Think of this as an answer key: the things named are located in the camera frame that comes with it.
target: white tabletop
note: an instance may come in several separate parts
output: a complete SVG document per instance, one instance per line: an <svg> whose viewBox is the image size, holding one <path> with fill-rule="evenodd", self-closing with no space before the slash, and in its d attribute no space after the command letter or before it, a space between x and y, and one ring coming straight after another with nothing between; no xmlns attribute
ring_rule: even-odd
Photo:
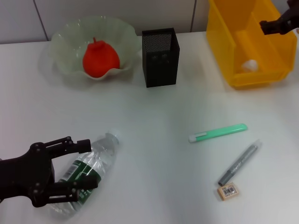
<svg viewBox="0 0 299 224"><path fill-rule="evenodd" d="M221 77L205 33L178 34L177 84L145 87L142 60L132 76L75 85L48 57L48 42L0 45L0 158L37 141L122 134L114 167L68 224L298 223L299 61L278 84L235 91ZM245 132L194 144L188 135L245 123ZM217 181L244 149L263 147L222 202ZM77 155L53 161L56 179ZM1 224L53 224L25 197L0 204Z"/></svg>

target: bottle label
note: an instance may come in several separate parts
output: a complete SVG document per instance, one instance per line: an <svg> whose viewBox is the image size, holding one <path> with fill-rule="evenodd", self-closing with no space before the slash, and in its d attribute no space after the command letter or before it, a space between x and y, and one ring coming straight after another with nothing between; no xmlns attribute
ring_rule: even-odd
<svg viewBox="0 0 299 224"><path fill-rule="evenodd" d="M96 176L98 183L101 181L100 175L92 169L90 166L88 166L86 163L81 162L79 160L75 160L73 164L70 166L68 171L64 174L64 176L59 180L60 182L66 182L66 181L80 181L82 180L85 176ZM79 193L79 200L78 203L83 205L86 200L89 198L91 193L93 192L92 190L84 190L81 189Z"/></svg>

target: yellow plastic bin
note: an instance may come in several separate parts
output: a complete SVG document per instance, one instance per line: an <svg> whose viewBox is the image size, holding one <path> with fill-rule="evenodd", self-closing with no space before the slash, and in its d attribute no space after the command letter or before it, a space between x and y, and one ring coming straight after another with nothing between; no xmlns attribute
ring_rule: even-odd
<svg viewBox="0 0 299 224"><path fill-rule="evenodd" d="M220 70L233 87L271 83L284 79L293 69L297 38L264 35L260 21L280 17L271 0L209 0L206 31ZM242 65L256 60L258 70L245 72Z"/></svg>

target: pen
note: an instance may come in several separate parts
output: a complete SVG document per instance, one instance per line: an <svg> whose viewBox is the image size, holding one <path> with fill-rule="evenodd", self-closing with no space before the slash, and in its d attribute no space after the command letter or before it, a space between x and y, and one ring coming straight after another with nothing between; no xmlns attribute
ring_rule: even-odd
<svg viewBox="0 0 299 224"><path fill-rule="evenodd" d="M238 124L238 125L232 125L228 127L222 127L218 129L214 129L207 132L200 132L197 134L193 134L189 136L189 142L197 142L202 141L210 138L215 138L218 136L226 135L226 134L233 134L237 132L246 131L247 126L245 124Z"/></svg>
<svg viewBox="0 0 299 224"><path fill-rule="evenodd" d="M239 169L243 166L243 164L252 156L252 154L262 146L260 140L255 141L251 146L246 149L246 151L240 156L240 158L228 169L225 175L219 180L218 184L220 186L224 186L235 174L239 171Z"/></svg>

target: green highlighter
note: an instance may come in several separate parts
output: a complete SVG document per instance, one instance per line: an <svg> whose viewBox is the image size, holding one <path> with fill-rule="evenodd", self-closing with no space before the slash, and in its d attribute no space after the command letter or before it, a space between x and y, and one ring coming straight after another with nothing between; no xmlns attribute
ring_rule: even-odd
<svg viewBox="0 0 299 224"><path fill-rule="evenodd" d="M215 138L218 136L226 135L226 134L233 134L237 132L246 131L247 126L245 124L238 124L238 125L232 125L228 127L222 127L218 129L214 129L207 132L200 132L197 134L193 134L189 136L189 142L197 142L202 141L206 139Z"/></svg>

